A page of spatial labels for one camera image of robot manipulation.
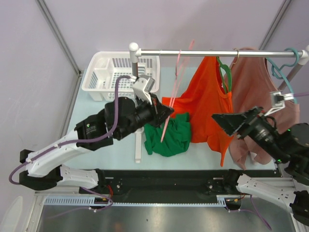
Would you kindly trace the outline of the green t shirt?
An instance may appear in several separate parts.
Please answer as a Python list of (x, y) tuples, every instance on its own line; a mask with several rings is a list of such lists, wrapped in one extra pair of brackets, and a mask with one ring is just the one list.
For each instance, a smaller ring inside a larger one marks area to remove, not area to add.
[(164, 138), (163, 127), (144, 126), (144, 146), (148, 155), (157, 153), (163, 157), (172, 157), (186, 152), (191, 142), (191, 124), (189, 114), (177, 114), (169, 120)]

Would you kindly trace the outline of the pink wire hanger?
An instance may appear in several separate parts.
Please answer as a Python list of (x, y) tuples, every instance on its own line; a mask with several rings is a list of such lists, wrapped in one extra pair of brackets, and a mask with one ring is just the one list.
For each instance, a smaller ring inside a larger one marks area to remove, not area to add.
[[(188, 49), (192, 50), (192, 48), (194, 47), (194, 44), (195, 44), (195, 40), (193, 39), (190, 42), (190, 45), (189, 45)], [(169, 107), (170, 108), (173, 108), (173, 106), (174, 106), (174, 102), (175, 102), (175, 99), (176, 99), (176, 96), (177, 96), (177, 93), (178, 93), (178, 89), (179, 89), (179, 86), (180, 86), (180, 84), (182, 82), (183, 75), (185, 73), (185, 69), (186, 69), (186, 66), (187, 66), (190, 58), (189, 57), (185, 57), (182, 60), (181, 63), (180, 63), (180, 59), (181, 59), (181, 50), (178, 53), (177, 62), (176, 62), (176, 65), (175, 65), (175, 81), (174, 81), (171, 97), (170, 97), (170, 100), (169, 100)], [(164, 127), (163, 127), (163, 131), (162, 131), (162, 135), (161, 135), (161, 139), (160, 139), (161, 143), (164, 140), (164, 137), (165, 137), (165, 134), (166, 134), (166, 130), (167, 130), (167, 127), (168, 127), (168, 124), (169, 124), (169, 119), (170, 119), (170, 116), (168, 116), (168, 118), (165, 121), (165, 124), (164, 124)]]

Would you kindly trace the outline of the orange t shirt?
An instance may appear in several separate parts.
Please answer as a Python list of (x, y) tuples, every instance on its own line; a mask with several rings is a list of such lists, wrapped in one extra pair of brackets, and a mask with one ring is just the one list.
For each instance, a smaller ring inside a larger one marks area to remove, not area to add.
[(232, 137), (228, 136), (212, 118), (213, 114), (233, 112), (232, 93), (226, 93), (216, 57), (204, 57), (187, 90), (175, 99), (173, 109), (177, 114), (189, 114), (191, 142), (207, 143), (209, 148), (221, 154), (220, 166)]

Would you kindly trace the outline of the green plastic hanger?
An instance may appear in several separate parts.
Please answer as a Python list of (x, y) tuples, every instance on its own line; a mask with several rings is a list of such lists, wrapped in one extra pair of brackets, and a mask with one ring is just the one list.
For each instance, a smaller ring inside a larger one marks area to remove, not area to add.
[(219, 57), (216, 57), (216, 60), (219, 65), (219, 74), (222, 80), (222, 87), (225, 94), (231, 92), (232, 90), (232, 74), (228, 65), (222, 63)]

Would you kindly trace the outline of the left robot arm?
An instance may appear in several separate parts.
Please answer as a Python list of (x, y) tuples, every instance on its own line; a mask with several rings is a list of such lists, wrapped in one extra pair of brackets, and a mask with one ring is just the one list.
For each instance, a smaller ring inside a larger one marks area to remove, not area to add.
[(64, 163), (70, 159), (122, 140), (136, 130), (150, 124), (160, 126), (174, 112), (163, 105), (155, 94), (150, 102), (135, 102), (119, 97), (105, 104), (99, 113), (79, 122), (73, 130), (47, 148), (34, 152), (22, 150), (20, 162), (25, 170), (19, 174), (19, 184), (42, 191), (56, 186), (75, 186), (102, 193), (107, 187), (104, 172), (73, 169)]

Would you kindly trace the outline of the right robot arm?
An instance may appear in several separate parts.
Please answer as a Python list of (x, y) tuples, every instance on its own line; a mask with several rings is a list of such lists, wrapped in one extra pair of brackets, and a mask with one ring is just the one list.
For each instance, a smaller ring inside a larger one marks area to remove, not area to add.
[[(227, 135), (237, 138), (250, 137), (277, 163), (287, 163), (284, 169), (300, 184), (309, 184), (309, 125), (294, 124), (280, 134), (277, 124), (269, 123), (269, 116), (263, 108), (254, 107), (243, 113), (213, 114), (212, 118)], [(223, 189), (228, 194), (245, 193), (255, 195), (292, 213), (298, 222), (309, 224), (309, 193), (284, 191), (281, 188), (257, 181), (234, 169), (227, 171), (222, 180)]]

